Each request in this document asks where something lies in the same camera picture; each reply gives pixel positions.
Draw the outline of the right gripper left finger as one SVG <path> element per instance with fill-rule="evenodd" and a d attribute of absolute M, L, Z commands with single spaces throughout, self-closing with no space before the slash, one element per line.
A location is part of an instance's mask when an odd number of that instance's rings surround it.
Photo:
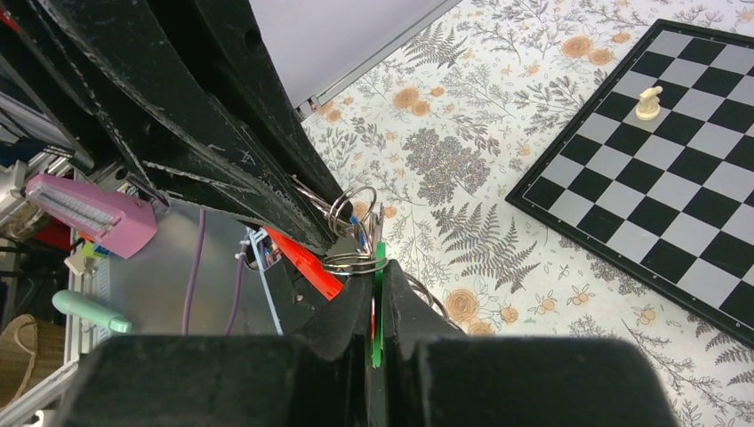
<path fill-rule="evenodd" d="M 285 335 L 131 335 L 78 368 L 56 426 L 366 426 L 373 275 Z"/>

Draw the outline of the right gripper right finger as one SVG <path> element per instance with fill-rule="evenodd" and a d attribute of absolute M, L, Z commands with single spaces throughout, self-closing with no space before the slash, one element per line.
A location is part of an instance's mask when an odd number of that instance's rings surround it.
<path fill-rule="evenodd" d="M 673 426 L 659 379 L 606 337 L 471 336 L 383 271 L 390 426 Z"/>

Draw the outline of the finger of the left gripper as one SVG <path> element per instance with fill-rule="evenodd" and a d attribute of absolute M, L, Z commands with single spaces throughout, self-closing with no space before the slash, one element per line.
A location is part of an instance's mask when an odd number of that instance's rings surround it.
<path fill-rule="evenodd" d="M 247 1 L 151 1 L 174 49 L 202 89 L 247 125 L 288 181 L 320 210 L 343 193 L 289 101 Z"/>
<path fill-rule="evenodd" d="M 151 1 L 4 1 L 1 63 L 74 151 L 160 195 L 325 245 L 323 217 L 191 75 Z"/>

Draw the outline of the green key tag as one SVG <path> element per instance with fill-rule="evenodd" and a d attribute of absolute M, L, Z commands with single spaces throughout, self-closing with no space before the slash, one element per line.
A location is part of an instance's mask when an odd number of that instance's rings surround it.
<path fill-rule="evenodd" d="M 373 368 L 379 368 L 382 362 L 384 325 L 382 309 L 383 270 L 387 266 L 386 245 L 379 242 L 375 251 L 378 268 L 373 282 L 373 339 L 371 361 Z"/>

